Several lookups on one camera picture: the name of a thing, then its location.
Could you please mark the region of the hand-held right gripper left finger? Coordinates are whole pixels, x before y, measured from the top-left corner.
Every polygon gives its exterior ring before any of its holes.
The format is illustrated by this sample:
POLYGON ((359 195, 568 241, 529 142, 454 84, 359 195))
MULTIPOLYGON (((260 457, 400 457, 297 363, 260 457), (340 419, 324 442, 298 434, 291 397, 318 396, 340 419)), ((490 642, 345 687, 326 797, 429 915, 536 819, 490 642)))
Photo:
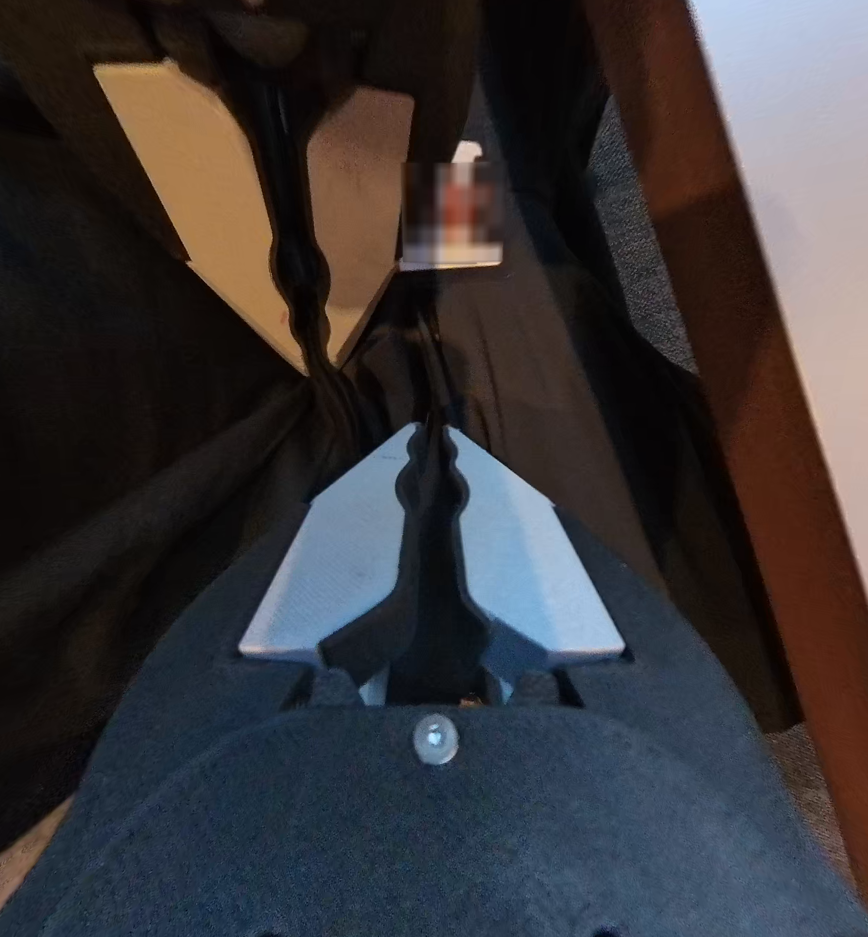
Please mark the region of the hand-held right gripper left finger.
POLYGON ((383 705, 414 636, 422 424, 409 423, 309 504, 238 644, 251 660, 346 672, 383 705))

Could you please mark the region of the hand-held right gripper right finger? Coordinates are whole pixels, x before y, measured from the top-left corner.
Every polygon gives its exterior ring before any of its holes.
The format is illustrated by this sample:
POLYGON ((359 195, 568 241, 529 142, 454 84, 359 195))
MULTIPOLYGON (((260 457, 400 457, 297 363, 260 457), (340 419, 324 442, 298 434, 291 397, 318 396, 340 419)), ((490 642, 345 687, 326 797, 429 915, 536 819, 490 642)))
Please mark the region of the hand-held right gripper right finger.
POLYGON ((443 431, 458 590, 484 627, 479 665, 509 701, 532 672, 618 659, 626 642, 556 504, 459 429, 443 431))

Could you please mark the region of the white badge card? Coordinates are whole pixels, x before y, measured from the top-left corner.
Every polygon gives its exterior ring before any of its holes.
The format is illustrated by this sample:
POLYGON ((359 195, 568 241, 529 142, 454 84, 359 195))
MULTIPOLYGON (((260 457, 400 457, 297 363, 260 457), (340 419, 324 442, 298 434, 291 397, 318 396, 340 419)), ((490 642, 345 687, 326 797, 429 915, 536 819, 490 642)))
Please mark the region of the white badge card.
POLYGON ((505 172, 463 140, 449 162, 404 165, 398 268, 496 267, 504 254, 505 172))

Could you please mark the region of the wooden desk leg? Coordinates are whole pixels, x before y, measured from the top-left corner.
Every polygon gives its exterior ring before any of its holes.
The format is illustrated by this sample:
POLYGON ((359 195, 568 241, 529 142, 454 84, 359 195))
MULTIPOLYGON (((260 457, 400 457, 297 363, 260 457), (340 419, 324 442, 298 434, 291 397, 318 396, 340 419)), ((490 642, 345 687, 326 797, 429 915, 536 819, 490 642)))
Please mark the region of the wooden desk leg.
POLYGON ((687 2, 584 2, 868 904, 868 596, 687 2))

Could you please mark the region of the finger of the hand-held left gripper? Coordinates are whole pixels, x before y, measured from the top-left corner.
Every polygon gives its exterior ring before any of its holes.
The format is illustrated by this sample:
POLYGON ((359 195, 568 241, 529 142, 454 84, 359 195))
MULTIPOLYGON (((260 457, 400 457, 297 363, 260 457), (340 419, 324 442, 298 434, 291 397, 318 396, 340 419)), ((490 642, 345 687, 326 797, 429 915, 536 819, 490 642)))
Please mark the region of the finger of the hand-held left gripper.
POLYGON ((186 251, 187 267, 300 373, 272 275, 274 233, 246 134, 220 96, 175 62, 93 73, 186 251))
POLYGON ((330 276, 327 356, 342 367, 396 268, 402 172, 414 99, 357 86, 307 145, 317 244, 330 276))

